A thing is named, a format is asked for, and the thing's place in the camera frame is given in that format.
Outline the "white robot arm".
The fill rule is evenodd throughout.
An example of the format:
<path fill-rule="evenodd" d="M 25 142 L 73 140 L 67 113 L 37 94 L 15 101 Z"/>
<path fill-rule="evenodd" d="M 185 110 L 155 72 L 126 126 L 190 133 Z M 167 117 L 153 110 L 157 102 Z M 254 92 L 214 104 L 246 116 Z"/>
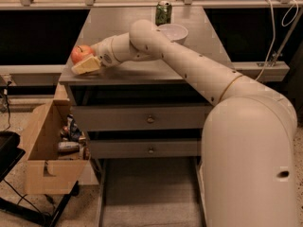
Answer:
<path fill-rule="evenodd" d="M 300 227 L 295 193 L 297 116 L 282 94 L 175 40 L 149 20 L 71 52 L 80 75 L 160 59 L 213 107 L 203 129 L 207 227 Z"/>

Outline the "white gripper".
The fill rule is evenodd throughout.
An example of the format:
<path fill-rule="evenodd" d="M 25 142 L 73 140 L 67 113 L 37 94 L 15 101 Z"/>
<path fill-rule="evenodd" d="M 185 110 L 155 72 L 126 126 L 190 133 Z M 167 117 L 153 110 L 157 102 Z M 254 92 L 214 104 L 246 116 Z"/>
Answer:
<path fill-rule="evenodd" d="M 91 73 L 100 68 L 100 63 L 106 67 L 120 65 L 120 61 L 115 57 L 112 48 L 113 40 L 113 37 L 109 37 L 99 43 L 93 44 L 92 49 L 98 58 L 90 56 L 79 61 L 72 67 L 72 72 L 76 75 Z"/>

